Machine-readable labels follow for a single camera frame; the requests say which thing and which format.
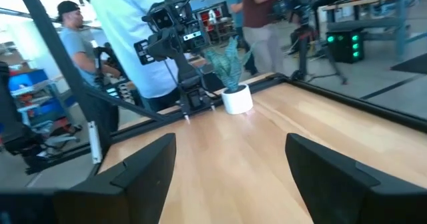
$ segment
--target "man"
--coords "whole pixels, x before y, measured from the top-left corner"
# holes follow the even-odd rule
[[[146,109],[160,111],[179,100],[178,68],[168,59],[142,65],[133,47],[153,33],[141,18],[153,3],[164,0],[91,0],[102,29]]]
[[[236,32],[238,33],[239,38],[243,41],[245,51],[248,52],[250,50],[250,47],[248,43],[245,40],[244,34],[243,34],[243,3],[242,0],[226,0],[228,9],[232,13],[232,17],[234,20],[234,28],[236,29]],[[256,69],[255,62],[254,62],[254,56],[251,55],[248,62],[245,65],[245,69],[251,73],[251,75],[255,75],[258,73],[258,70]]]
[[[58,5],[58,21],[62,22],[63,30],[59,37],[68,52],[74,65],[79,70],[81,77],[86,84],[102,90],[103,79],[97,70],[95,64],[95,53],[93,52],[92,44],[83,38],[80,29],[83,26],[83,16],[80,13],[79,6],[72,1],[63,1]],[[103,73],[110,73],[114,77],[120,77],[120,72],[117,69],[103,65],[101,68]],[[107,101],[88,97],[93,110],[97,111],[98,119],[111,132],[117,131],[119,125],[119,109],[117,106],[110,105]]]
[[[243,0],[244,35],[249,45],[256,43],[254,57],[261,73],[276,72],[283,64],[277,30],[269,16],[275,1]]]

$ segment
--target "black cap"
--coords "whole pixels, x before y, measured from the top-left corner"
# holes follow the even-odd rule
[[[56,20],[62,22],[62,15],[77,10],[80,10],[77,3],[72,1],[63,1],[58,5],[58,18]]]

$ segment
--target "white pot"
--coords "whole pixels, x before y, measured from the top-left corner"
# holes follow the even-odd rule
[[[240,84],[240,86],[244,88],[236,93],[227,93],[227,89],[221,93],[228,114],[245,113],[254,106],[249,86],[246,84]]]

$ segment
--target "potted plant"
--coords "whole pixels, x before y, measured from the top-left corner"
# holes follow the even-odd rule
[[[224,53],[213,48],[204,51],[206,61],[213,65],[213,71],[226,87],[222,93],[222,101],[227,113],[235,115],[245,113],[254,106],[249,86],[240,83],[243,66],[248,62],[252,48],[242,58],[238,55],[238,39],[230,37]]]

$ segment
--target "maroon shirt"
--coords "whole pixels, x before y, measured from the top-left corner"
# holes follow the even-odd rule
[[[268,0],[263,3],[256,3],[255,0],[243,0],[243,26],[260,28],[273,22],[270,13],[276,1]]]

